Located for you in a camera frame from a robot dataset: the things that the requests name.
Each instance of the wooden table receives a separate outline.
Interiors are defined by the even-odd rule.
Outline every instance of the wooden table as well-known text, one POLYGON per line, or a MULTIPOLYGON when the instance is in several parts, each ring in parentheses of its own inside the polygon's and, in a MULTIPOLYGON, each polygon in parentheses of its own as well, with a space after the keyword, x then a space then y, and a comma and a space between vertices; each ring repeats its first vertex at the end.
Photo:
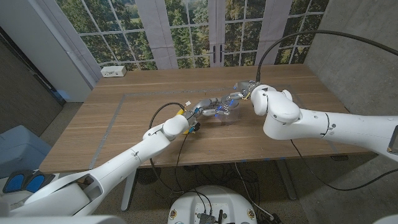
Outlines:
MULTIPOLYGON (((48 156, 43 172, 78 172, 95 168, 142 140, 155 111, 165 103, 221 97, 233 85, 252 80, 257 67, 196 68, 128 72, 125 77, 102 78, 86 99, 48 156)), ((281 91, 287 89, 301 108, 348 113, 343 104, 305 65, 262 67, 261 81, 281 91)), ((265 116, 256 116, 250 101, 240 101, 240 119, 221 126, 215 117, 201 117, 201 128, 185 142, 179 165, 290 159, 298 154, 290 141, 267 137, 265 116)), ((162 110, 154 125, 173 117, 178 106, 162 110)), ((156 166, 174 166, 183 136, 160 155, 156 166)), ((320 139, 297 139, 305 157, 363 153, 368 150, 320 139)), ((149 167, 149 161, 142 167, 149 167)))

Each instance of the blue pedal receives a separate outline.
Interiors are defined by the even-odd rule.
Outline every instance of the blue pedal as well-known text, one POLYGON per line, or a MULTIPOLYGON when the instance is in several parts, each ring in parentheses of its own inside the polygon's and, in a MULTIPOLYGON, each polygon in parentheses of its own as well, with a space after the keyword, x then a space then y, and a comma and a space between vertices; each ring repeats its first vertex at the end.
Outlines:
POLYGON ((22 190, 35 193, 42 187, 49 184, 54 177, 54 174, 43 174, 39 170, 36 172, 32 170, 13 172, 9 176, 2 191, 5 194, 22 190))

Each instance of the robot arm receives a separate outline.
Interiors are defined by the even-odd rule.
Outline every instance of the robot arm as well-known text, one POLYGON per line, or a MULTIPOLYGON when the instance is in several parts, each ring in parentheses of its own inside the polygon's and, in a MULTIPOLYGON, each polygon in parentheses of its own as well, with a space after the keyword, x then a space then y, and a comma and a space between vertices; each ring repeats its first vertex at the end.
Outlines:
POLYGON ((58 179, 30 196, 24 206, 9 212, 10 217, 82 216, 92 214, 105 196, 133 170, 161 153, 189 127, 183 115, 176 115, 150 129, 143 141, 103 165, 58 179))
POLYGON ((284 90, 254 81, 236 86, 250 95, 254 112, 266 116, 263 130, 276 140, 318 138, 369 149, 398 161, 398 116, 360 116, 299 108, 284 90))

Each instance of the white box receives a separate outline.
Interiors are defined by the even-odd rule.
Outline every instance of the white box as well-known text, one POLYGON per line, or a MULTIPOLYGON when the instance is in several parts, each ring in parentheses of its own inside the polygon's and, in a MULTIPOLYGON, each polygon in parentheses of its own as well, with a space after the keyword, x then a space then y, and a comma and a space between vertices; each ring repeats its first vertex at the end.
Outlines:
POLYGON ((101 69, 104 77, 123 77, 127 70, 124 66, 105 66, 101 69))

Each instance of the window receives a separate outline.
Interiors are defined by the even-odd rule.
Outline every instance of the window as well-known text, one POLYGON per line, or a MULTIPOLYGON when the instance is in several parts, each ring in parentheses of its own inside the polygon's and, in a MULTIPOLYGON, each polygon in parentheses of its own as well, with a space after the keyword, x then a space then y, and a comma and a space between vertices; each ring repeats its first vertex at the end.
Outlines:
MULTIPOLYGON (((329 0, 293 0, 284 37, 296 32, 316 30, 329 0)), ((304 63, 315 34, 289 38, 279 45, 275 64, 304 63)))
POLYGON ((207 0, 165 0, 179 68, 210 67, 207 0))
POLYGON ((157 69, 134 0, 56 0, 100 67, 157 69))
POLYGON ((254 65, 264 0, 226 0, 224 66, 254 65))

